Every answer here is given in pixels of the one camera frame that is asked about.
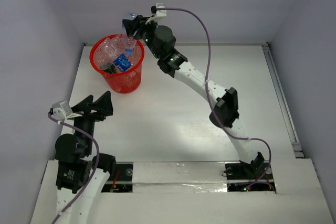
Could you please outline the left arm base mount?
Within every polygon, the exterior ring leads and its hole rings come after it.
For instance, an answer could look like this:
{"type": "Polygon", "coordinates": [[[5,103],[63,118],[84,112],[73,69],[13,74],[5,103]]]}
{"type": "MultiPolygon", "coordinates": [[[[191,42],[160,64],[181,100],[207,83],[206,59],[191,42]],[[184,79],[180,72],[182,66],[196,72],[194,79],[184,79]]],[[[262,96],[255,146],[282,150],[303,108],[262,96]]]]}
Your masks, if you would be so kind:
{"type": "Polygon", "coordinates": [[[102,188],[102,193],[133,192],[133,163],[117,163],[116,172],[111,175],[102,188]]]}

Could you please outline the blue cap small bottle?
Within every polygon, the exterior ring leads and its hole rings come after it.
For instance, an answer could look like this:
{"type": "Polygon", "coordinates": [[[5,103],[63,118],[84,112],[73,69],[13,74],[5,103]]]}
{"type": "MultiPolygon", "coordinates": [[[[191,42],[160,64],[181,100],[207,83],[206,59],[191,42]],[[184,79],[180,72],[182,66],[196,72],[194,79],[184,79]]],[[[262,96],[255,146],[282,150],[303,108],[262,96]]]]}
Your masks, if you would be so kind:
{"type": "MultiPolygon", "coordinates": [[[[124,13],[124,17],[123,19],[130,19],[133,20],[135,19],[135,17],[137,16],[137,14],[135,13],[124,13]]],[[[134,55],[134,48],[136,46],[137,41],[135,39],[133,39],[132,37],[128,37],[127,33],[126,33],[126,28],[125,25],[122,24],[122,30],[123,30],[123,35],[122,35],[122,44],[124,47],[124,53],[127,57],[131,57],[134,55]]]]}

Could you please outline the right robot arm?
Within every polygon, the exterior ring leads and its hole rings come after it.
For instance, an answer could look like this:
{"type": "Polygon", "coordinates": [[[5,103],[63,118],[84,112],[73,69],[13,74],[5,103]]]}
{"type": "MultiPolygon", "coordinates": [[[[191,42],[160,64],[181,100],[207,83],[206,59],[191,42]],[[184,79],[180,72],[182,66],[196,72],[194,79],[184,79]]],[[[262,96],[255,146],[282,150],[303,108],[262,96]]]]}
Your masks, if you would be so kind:
{"type": "Polygon", "coordinates": [[[167,26],[160,26],[141,15],[135,19],[124,19],[122,23],[129,37],[143,40],[164,73],[189,86],[209,103],[209,119],[229,137],[238,154],[243,174],[250,179],[260,177],[265,159],[261,152],[253,150],[252,139],[239,120],[237,90],[226,89],[206,79],[175,48],[176,38],[167,26]]]}

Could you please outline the large clear plastic bottle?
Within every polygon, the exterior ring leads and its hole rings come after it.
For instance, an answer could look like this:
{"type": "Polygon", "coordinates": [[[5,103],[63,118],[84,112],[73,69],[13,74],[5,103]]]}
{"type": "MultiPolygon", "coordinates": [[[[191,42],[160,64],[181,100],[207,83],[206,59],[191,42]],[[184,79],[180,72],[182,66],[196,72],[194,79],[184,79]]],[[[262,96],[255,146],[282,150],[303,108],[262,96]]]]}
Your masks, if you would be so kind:
{"type": "Polygon", "coordinates": [[[107,63],[113,63],[123,53],[122,35],[117,34],[113,38],[105,38],[94,54],[94,62],[97,67],[107,63]]]}

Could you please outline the green label clear bottle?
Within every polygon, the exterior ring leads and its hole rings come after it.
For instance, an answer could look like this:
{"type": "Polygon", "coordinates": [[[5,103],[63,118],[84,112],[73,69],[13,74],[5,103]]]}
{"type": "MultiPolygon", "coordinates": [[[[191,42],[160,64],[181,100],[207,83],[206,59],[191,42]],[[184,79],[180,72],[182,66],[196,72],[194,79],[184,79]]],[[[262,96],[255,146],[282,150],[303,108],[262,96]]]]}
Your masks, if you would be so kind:
{"type": "Polygon", "coordinates": [[[112,62],[107,62],[99,67],[99,69],[103,72],[114,74],[117,73],[116,67],[112,62]]]}

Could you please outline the blue label large bottle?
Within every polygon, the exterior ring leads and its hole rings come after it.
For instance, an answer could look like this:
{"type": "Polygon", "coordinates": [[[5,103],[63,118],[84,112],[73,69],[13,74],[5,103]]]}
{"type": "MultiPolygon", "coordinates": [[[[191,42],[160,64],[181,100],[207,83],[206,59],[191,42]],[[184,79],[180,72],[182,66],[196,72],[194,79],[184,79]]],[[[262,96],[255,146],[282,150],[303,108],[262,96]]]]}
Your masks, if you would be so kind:
{"type": "Polygon", "coordinates": [[[124,54],[121,54],[119,57],[117,57],[113,61],[113,64],[116,66],[116,68],[120,72],[125,72],[128,69],[130,69],[131,66],[132,66],[131,62],[129,61],[129,59],[124,54]]]}

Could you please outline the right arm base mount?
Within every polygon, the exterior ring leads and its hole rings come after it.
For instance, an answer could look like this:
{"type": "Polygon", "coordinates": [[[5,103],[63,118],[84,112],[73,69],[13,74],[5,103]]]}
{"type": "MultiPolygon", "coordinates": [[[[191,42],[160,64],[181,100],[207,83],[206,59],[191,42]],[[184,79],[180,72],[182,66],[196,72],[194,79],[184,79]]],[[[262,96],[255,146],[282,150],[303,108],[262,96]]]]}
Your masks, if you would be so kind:
{"type": "Polygon", "coordinates": [[[263,163],[261,171],[256,174],[245,172],[241,163],[226,163],[222,176],[227,180],[228,192],[276,191],[268,162],[263,163]]]}

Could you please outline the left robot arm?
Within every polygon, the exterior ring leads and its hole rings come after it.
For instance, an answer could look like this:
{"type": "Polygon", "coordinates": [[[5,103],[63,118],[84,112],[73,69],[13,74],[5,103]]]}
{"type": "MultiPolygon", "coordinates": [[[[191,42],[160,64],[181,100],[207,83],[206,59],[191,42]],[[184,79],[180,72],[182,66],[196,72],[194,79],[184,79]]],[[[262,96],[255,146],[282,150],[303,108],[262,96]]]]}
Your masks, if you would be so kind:
{"type": "Polygon", "coordinates": [[[116,174],[116,159],[100,152],[94,139],[95,123],[113,115],[110,91],[97,100],[92,95],[70,106],[57,102],[48,118],[71,133],[55,142],[57,206],[53,223],[92,223],[94,207],[108,179],[116,174]]]}

